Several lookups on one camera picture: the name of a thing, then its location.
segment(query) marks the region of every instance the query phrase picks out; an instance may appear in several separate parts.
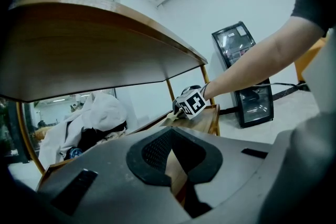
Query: person's arm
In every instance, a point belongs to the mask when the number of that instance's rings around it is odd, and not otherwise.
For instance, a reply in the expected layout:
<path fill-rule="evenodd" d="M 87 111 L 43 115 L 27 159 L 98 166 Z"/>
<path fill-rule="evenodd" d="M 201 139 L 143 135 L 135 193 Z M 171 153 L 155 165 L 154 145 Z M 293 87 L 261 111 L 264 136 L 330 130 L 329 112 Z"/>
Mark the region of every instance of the person's arm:
<path fill-rule="evenodd" d="M 206 100 L 248 88 L 264 81 L 293 63 L 323 36 L 317 24 L 300 18 L 289 20 L 273 35 L 249 49 L 205 89 Z"/>

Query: black mini fridge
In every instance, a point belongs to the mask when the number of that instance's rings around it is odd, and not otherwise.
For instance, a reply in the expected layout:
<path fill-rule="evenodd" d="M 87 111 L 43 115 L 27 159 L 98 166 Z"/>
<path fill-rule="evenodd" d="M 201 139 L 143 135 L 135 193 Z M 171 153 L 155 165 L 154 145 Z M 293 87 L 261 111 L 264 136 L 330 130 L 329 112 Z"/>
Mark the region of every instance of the black mini fridge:
<path fill-rule="evenodd" d="M 226 68 L 230 68 L 256 43 L 243 22 L 212 33 L 218 54 Z M 260 84 L 269 84 L 269 79 Z M 251 87 L 231 93 L 233 104 L 242 128 L 264 123 L 274 118 L 270 86 Z"/>

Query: white fabric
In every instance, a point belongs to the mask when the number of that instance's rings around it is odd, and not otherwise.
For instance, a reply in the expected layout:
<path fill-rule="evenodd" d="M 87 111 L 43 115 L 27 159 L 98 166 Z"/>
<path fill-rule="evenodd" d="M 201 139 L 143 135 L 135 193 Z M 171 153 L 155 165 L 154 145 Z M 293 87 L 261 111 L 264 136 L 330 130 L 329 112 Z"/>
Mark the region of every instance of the white fabric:
<path fill-rule="evenodd" d="M 78 145 L 82 131 L 91 128 L 108 131 L 122 124 L 126 117 L 126 110 L 114 96 L 102 92 L 91 93 L 81 110 L 48 130 L 38 158 L 44 168 L 61 162 L 66 152 Z"/>

